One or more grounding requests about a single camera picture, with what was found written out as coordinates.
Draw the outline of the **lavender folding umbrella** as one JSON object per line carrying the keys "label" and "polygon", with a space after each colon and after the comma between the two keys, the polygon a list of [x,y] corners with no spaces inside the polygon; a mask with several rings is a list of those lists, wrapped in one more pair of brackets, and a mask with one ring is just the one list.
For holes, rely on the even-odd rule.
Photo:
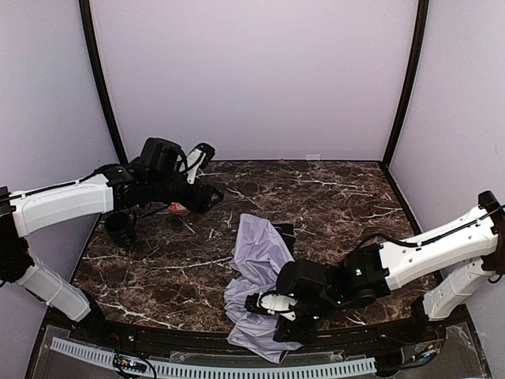
{"label": "lavender folding umbrella", "polygon": [[279,316],[264,316],[245,309],[248,295],[274,290],[282,267],[293,260],[296,241],[294,225],[273,224],[267,219],[243,213],[230,267],[239,272],[224,292],[224,309],[234,323],[228,343],[243,347],[270,363],[279,364],[300,343],[274,341]]}

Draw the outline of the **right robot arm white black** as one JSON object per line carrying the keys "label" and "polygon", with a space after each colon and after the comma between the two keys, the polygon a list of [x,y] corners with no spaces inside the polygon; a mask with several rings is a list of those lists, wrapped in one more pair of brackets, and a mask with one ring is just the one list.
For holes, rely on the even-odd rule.
{"label": "right robot arm white black", "polygon": [[492,192],[480,193],[477,206],[450,223],[407,240],[362,242],[336,265],[285,264],[276,290],[295,300],[295,318],[279,318],[274,340],[309,344],[321,318],[365,308],[447,266],[454,271],[412,304],[416,324],[443,320],[481,284],[504,274],[504,207]]}

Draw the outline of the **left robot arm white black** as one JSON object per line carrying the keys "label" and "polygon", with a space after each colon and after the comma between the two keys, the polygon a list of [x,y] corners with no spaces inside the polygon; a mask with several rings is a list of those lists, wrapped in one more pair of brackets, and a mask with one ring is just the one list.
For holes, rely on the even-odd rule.
{"label": "left robot arm white black", "polygon": [[216,187],[184,172],[162,172],[139,160],[110,164],[88,177],[41,189],[1,189],[1,281],[15,283],[76,324],[95,323],[103,312],[90,295],[74,287],[29,253],[26,238],[84,216],[179,203],[204,214],[223,201]]}

